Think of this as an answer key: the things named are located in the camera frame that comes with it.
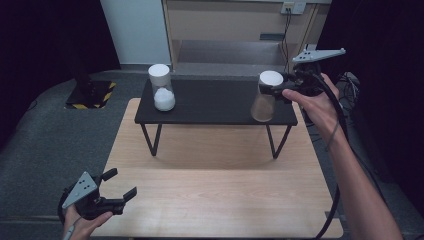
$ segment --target table leg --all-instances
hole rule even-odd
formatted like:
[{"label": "table leg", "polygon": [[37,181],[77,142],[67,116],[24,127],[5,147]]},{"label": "table leg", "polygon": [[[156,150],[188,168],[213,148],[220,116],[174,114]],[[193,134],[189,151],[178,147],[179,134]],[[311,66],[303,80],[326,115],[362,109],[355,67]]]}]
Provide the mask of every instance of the table leg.
[{"label": "table leg", "polygon": [[146,125],[140,124],[141,129],[143,129],[144,137],[146,138],[147,145],[149,146],[150,153],[152,156],[156,156],[156,153],[158,151],[158,145],[159,145],[159,138],[160,138],[160,132],[162,130],[162,124],[158,124],[158,128],[156,130],[156,137],[155,137],[155,143],[152,146],[152,142],[150,141],[149,133],[147,133]]},{"label": "table leg", "polygon": [[281,139],[280,145],[278,145],[277,151],[275,151],[274,140],[272,140],[271,129],[269,128],[268,124],[266,125],[266,131],[268,132],[269,143],[271,144],[272,157],[274,159],[277,159],[278,155],[280,155],[281,149],[283,148],[284,144],[286,143],[287,137],[289,136],[290,129],[291,129],[291,126],[287,126],[286,131],[284,132],[283,139]]}]

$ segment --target person's left hand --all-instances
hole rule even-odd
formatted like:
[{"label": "person's left hand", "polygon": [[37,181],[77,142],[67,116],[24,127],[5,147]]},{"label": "person's left hand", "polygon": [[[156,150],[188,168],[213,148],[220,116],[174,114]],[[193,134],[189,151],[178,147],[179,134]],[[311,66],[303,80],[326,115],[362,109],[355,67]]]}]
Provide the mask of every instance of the person's left hand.
[{"label": "person's left hand", "polygon": [[93,220],[86,220],[81,218],[74,205],[71,205],[66,210],[65,224],[63,230],[63,237],[65,237],[68,229],[75,224],[74,232],[72,233],[71,240],[88,240],[94,230],[100,227],[113,215],[112,212],[106,212]]}]

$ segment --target glass jar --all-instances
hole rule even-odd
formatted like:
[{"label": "glass jar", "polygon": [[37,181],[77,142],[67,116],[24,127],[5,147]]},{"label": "glass jar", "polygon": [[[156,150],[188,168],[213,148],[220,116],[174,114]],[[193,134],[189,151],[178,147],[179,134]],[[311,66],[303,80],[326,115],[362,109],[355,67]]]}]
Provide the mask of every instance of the glass jar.
[{"label": "glass jar", "polygon": [[156,109],[160,111],[173,109],[175,106],[175,96],[172,89],[169,67],[164,64],[155,64],[149,68],[149,77],[152,83]]},{"label": "glass jar", "polygon": [[[284,81],[283,76],[275,71],[264,71],[259,75],[258,84],[278,86]],[[272,95],[262,94],[259,90],[253,102],[250,113],[252,117],[258,122],[267,122],[274,117],[275,97]]]}]

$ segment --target black curtain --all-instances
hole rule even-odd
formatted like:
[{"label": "black curtain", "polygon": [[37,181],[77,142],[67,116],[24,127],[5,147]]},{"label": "black curtain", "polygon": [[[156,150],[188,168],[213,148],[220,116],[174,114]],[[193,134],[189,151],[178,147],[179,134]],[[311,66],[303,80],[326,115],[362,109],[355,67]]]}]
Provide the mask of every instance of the black curtain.
[{"label": "black curtain", "polygon": [[424,216],[423,15],[419,1],[333,0],[318,49],[346,48],[323,72],[358,77],[355,124],[371,160]]},{"label": "black curtain", "polygon": [[[63,39],[55,26],[73,56],[60,50]],[[99,0],[1,1],[0,148],[40,93],[75,77],[69,59],[79,62],[83,73],[120,67]]]}]

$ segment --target white wall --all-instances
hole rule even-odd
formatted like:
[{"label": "white wall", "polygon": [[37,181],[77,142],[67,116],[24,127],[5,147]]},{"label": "white wall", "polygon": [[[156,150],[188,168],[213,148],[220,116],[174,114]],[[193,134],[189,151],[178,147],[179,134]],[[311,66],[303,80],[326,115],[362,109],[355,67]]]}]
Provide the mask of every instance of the white wall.
[{"label": "white wall", "polygon": [[121,64],[171,64],[162,1],[101,0]]}]

